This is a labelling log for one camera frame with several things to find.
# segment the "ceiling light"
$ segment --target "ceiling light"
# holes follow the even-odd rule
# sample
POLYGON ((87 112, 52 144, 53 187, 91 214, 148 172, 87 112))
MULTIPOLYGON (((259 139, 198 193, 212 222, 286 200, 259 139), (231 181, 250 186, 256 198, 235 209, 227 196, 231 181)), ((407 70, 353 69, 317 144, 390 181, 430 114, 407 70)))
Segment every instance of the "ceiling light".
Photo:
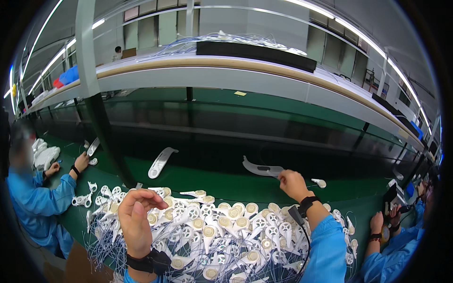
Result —
POLYGON ((288 1, 288 2, 291 2, 291 3, 294 3, 294 4, 297 4, 297 5, 301 5, 305 8, 308 8, 310 10, 313 10, 315 12, 318 12, 320 14, 323 14, 324 16, 328 17, 328 18, 331 18, 333 19, 334 16, 332 13, 330 13, 329 11, 326 11, 324 10, 323 8, 320 8, 318 6, 315 6, 309 2, 306 2, 306 1, 302 1, 302 0, 285 0, 285 1, 288 1))
POLYGON ((53 8, 53 10, 50 12, 49 16, 47 17, 46 21, 44 22, 41 30, 39 31, 38 33, 38 36, 36 37, 34 43, 33 43, 33 46, 32 48, 30 49, 30 54, 27 58, 27 62, 25 63, 25 67, 24 67, 24 72, 22 73, 22 75, 20 76, 20 80, 22 80, 25 76, 25 71, 27 70, 27 66, 28 66, 28 63, 30 61, 30 58, 31 58, 31 53, 33 53, 33 50, 34 50, 34 47, 36 46, 36 43, 38 42, 38 39, 39 37, 41 36, 41 33, 43 32, 44 28, 46 27, 47 25, 47 22, 50 20, 50 17, 52 17, 52 15, 55 13, 55 10, 58 8, 58 6, 60 6, 61 2, 63 2, 63 0, 60 0, 58 1, 58 3, 55 5, 55 7, 53 8))
POLYGON ((97 21, 97 22, 95 22, 95 23, 93 24, 93 26, 91 27, 91 29, 97 28, 98 26, 100 26, 101 24, 103 24, 105 21, 106 21, 106 19, 100 19, 99 21, 97 21))
POLYGON ((379 46, 377 46, 374 42, 372 42, 371 39, 369 39, 363 32, 356 29, 354 26, 352 26, 350 23, 346 22, 343 19, 335 18, 335 21, 344 26, 345 28, 347 28, 348 30, 352 31, 353 33, 357 34, 363 40, 365 40, 366 43, 371 45, 371 47, 373 47, 382 57, 384 58, 387 57, 385 52, 382 49, 380 49, 379 46))

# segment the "wall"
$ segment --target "wall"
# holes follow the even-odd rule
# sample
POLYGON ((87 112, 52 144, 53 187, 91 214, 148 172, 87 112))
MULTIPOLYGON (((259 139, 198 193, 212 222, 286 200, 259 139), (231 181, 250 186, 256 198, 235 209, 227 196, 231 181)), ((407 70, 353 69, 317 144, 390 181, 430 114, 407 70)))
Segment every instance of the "wall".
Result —
MULTIPOLYGON (((275 0, 202 0, 201 5, 232 5, 261 8, 309 21, 309 10, 275 0)), ((288 47, 307 50, 308 24, 273 14, 239 9, 201 9, 200 35, 223 30, 228 34, 259 34, 288 47)))
POLYGON ((93 30, 93 37, 96 37, 108 30, 110 32, 102 35, 100 38, 94 40, 94 56, 96 65, 107 64, 112 62, 113 53, 116 46, 121 46, 124 49, 123 40, 123 13, 105 21, 99 27, 93 30))

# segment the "metal pole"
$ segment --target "metal pole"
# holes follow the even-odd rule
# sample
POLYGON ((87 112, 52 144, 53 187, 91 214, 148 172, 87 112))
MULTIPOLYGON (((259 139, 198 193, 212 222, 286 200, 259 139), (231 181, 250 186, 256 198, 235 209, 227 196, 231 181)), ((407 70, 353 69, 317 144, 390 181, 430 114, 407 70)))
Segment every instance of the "metal pole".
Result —
POLYGON ((384 66, 382 67, 382 74, 381 74, 381 80, 379 81, 379 87, 377 88, 377 96, 381 96, 382 89, 384 88, 384 83, 386 81, 386 67, 387 67, 387 59, 389 55, 384 58, 384 66))
POLYGON ((187 0, 186 36, 193 36, 193 6, 194 0, 187 0))

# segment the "worker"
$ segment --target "worker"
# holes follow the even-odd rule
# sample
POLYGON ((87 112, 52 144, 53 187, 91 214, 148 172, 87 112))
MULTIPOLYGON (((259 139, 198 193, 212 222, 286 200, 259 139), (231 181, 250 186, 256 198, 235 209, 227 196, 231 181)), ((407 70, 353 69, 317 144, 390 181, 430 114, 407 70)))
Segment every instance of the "worker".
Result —
POLYGON ((123 58, 123 52, 121 46, 115 47, 115 53, 113 54, 112 62, 121 60, 123 58))
MULTIPOLYGON (((280 188, 297 202, 314 193, 307 189, 304 178, 291 170, 284 170, 279 175, 280 188)), ((307 282, 344 282, 346 275, 346 243, 342 226, 329 214, 321 202, 312 199, 306 210, 311 233, 310 261, 300 280, 307 282)), ((147 212, 152 208, 166 209, 168 205, 152 190, 138 189, 129 191, 118 208, 121 229, 127 244, 128 258, 138 261, 144 268, 143 261, 150 254, 153 237, 150 231, 147 212)), ((163 283, 167 279, 156 273, 133 269, 130 265, 126 270, 124 282, 163 283)))
POLYGON ((58 224, 55 215, 62 214, 71 205, 78 174, 88 166, 87 153, 76 159, 73 168, 61 177, 61 184, 56 189, 42 187, 60 170, 60 165, 55 162, 47 171, 37 171, 33 175, 31 146, 34 138, 30 137, 34 137, 34 133, 20 134, 22 130, 19 125, 11 128, 10 168, 6 178, 14 211, 19 223, 36 244, 67 259, 73 239, 58 224))
POLYGON ((389 245, 380 252, 381 229, 384 224, 382 212, 376 213, 370 221, 371 237, 365 253, 365 259, 360 274, 354 278, 355 282, 393 282, 401 274, 403 268, 409 262, 417 248, 427 219, 433 207, 433 190, 426 193, 425 208, 421 200, 415 205, 416 221, 411 228, 404 229, 400 225, 401 213, 398 212, 401 205, 395 206, 390 212, 390 235, 389 245))

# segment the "blue jacket sleeve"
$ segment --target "blue jacket sleeve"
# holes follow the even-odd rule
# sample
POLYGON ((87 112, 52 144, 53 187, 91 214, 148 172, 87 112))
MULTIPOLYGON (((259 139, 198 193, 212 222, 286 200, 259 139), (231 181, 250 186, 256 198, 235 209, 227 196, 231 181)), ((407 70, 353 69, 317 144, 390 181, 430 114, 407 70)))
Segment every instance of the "blue jacket sleeve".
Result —
MULTIPOLYGON (((138 283, 129 276, 129 272, 127 269, 126 272, 124 273, 124 283, 138 283)), ((167 283, 167 279, 165 278, 165 276, 158 276, 154 281, 150 283, 167 283)))
POLYGON ((400 250, 389 255, 372 253, 365 258, 360 270, 364 282, 392 282, 410 258, 409 250, 400 250))
POLYGON ((15 194, 23 208, 36 215, 51 216, 62 214, 71 205, 74 197, 76 181, 64 174, 61 184, 54 190, 46 187, 33 188, 25 183, 15 186, 19 191, 15 194))
POLYGON ((36 171, 33 177, 33 184, 37 187, 43 185, 44 178, 43 178, 43 171, 36 171))
POLYGON ((327 216, 311 234, 310 261, 300 282, 344 282, 346 243, 343 229, 327 216))

